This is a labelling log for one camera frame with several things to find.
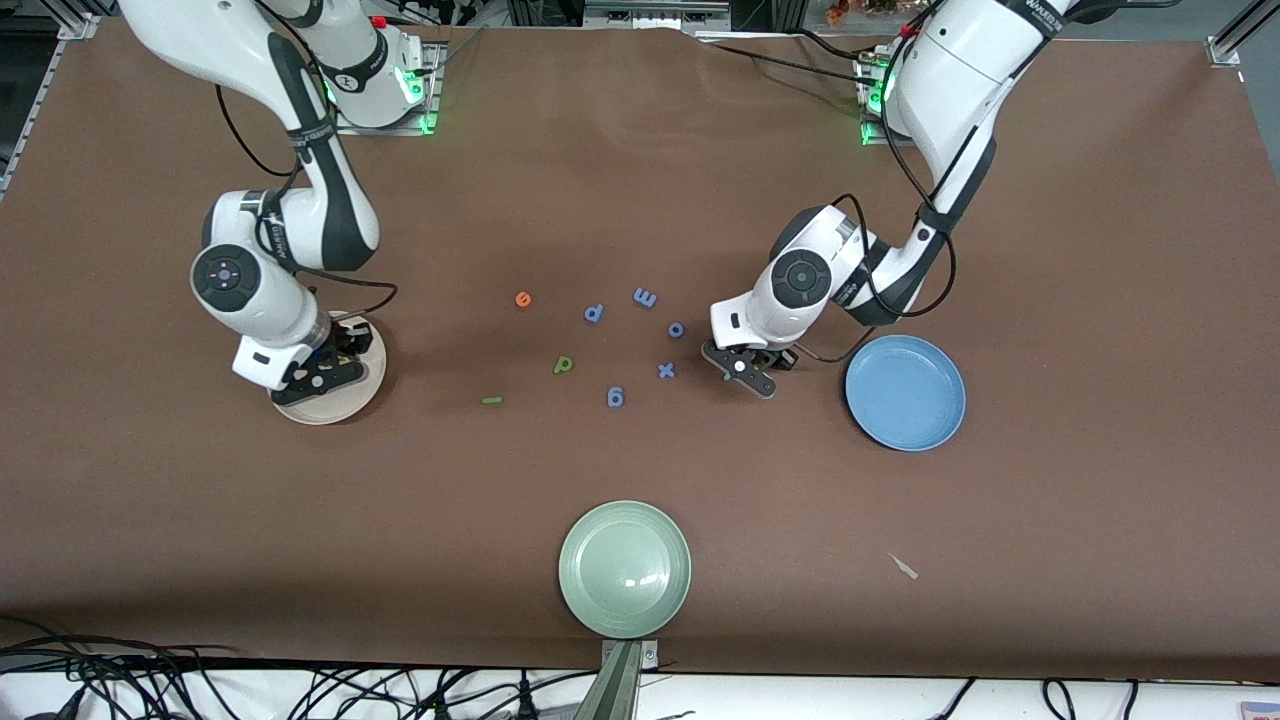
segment blue plate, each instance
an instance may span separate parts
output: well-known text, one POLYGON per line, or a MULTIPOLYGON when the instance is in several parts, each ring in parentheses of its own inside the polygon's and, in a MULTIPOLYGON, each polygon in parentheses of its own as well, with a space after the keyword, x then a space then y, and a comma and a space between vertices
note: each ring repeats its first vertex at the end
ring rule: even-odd
POLYGON ((945 352, 918 337, 863 346, 845 373, 854 420, 881 445, 919 452, 942 445, 964 419, 964 380, 945 352))

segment green plate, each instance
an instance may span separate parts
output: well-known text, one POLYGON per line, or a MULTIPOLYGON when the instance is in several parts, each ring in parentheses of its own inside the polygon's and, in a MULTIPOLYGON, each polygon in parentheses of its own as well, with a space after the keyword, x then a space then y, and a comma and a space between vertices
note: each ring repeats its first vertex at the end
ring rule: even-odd
POLYGON ((561 594, 579 621, 607 638, 657 633, 689 594, 689 543, 666 512, 605 502, 573 524, 561 547, 561 594))

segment round plate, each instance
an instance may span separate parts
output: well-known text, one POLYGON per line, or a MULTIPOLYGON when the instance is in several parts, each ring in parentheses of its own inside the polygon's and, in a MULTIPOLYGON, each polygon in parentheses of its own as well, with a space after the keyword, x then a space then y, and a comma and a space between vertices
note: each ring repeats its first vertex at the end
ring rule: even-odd
POLYGON ((689 543, 666 512, 634 500, 600 505, 561 547, 561 594, 579 621, 613 639, 652 635, 689 594, 689 543))
POLYGON ((960 370, 936 346, 911 336, 873 340, 849 363, 845 401, 858 424, 893 450, 932 450, 960 428, 960 370))
MULTIPOLYGON (((342 313, 330 310, 329 314, 337 318, 342 313)), ((342 320, 340 324, 349 328, 364 322, 362 316, 356 315, 355 318, 342 320)), ((335 391, 326 392, 319 397, 308 397, 288 407, 273 402, 275 409, 285 418, 303 425, 328 425, 346 420, 360 413, 365 405, 369 405, 369 401, 378 393, 378 388, 383 386, 383 378, 387 375, 387 346, 383 343, 383 336, 378 334, 378 325, 369 323, 369 327, 374 331, 374 342, 369 346, 369 352, 360 356, 360 361, 365 364, 365 377, 351 384, 344 384, 335 391)), ((266 395, 270 397, 271 391, 266 391, 266 395)))

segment brown tabletop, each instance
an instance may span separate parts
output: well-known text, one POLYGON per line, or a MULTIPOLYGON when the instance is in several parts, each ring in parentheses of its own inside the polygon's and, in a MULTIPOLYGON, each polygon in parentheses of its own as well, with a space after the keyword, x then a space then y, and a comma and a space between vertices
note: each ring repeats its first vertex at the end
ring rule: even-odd
MULTIPOLYGON (((232 374, 187 287, 212 200, 271 178, 212 87, 106 22, 0 204, 0 610, 260 656, 591 666, 557 553, 637 498, 692 548, 659 634, 681 670, 1280 680, 1280 202, 1236 73, 1194 44, 1048 47, 952 297, 890 331, 964 374, 964 425, 924 454, 856 428, 841 366, 805 360, 764 402, 698 352, 797 210, 852 191, 909 229, 851 94, 676 32, 486 31, 435 136, 346 141, 383 227, 360 277, 402 292, 375 404, 310 428, 232 374)), ((858 333, 831 309, 809 342, 858 333)))

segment small toy piece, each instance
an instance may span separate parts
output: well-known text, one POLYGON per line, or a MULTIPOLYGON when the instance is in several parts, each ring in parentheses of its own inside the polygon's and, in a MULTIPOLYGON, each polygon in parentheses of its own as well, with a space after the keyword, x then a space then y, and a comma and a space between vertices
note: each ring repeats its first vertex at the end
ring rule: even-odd
POLYGON ((645 307, 653 307, 653 304, 658 301, 658 296, 643 287, 637 287, 636 291, 631 295, 631 300, 635 300, 637 305, 643 305, 645 307))

